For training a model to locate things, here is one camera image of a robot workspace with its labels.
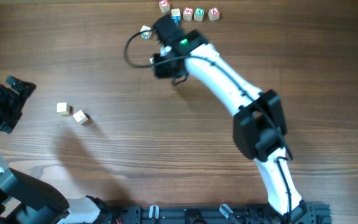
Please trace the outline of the blue letter P block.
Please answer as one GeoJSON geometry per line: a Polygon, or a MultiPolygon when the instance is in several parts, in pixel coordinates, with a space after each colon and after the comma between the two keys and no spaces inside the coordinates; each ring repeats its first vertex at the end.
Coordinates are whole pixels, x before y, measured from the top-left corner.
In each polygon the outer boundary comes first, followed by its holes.
{"type": "Polygon", "coordinates": [[[66,102],[57,103],[57,113],[60,115],[70,114],[70,105],[66,102]]]}

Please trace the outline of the red letter M block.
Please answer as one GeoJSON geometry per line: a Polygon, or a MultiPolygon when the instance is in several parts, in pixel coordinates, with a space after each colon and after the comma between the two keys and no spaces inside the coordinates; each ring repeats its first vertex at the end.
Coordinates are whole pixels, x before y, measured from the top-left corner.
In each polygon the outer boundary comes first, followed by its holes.
{"type": "Polygon", "coordinates": [[[76,113],[74,113],[73,117],[74,117],[75,121],[80,125],[82,125],[88,121],[87,115],[82,110],[79,110],[76,113]]]}

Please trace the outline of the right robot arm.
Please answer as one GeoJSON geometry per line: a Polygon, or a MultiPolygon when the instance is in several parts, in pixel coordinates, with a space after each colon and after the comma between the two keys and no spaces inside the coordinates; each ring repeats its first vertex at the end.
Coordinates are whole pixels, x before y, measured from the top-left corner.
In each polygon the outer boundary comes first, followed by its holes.
{"type": "Polygon", "coordinates": [[[255,162],[268,193],[268,203],[287,223],[300,218],[303,199],[292,181],[293,155],[285,140],[287,126],[279,95],[243,79],[198,30],[186,33],[169,15],[152,26],[163,47],[154,55],[159,78],[191,75],[203,83],[233,118],[233,141],[255,162]]]}

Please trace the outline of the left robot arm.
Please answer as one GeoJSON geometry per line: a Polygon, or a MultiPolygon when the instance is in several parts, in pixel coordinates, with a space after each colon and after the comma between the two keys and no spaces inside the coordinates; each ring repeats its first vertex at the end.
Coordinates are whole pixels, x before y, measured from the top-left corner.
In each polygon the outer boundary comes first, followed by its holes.
{"type": "MultiPolygon", "coordinates": [[[[9,76],[0,85],[0,132],[12,133],[36,85],[9,76]]],[[[113,213],[90,196],[67,199],[50,184],[11,168],[0,154],[0,223],[112,223],[113,213]]]]}

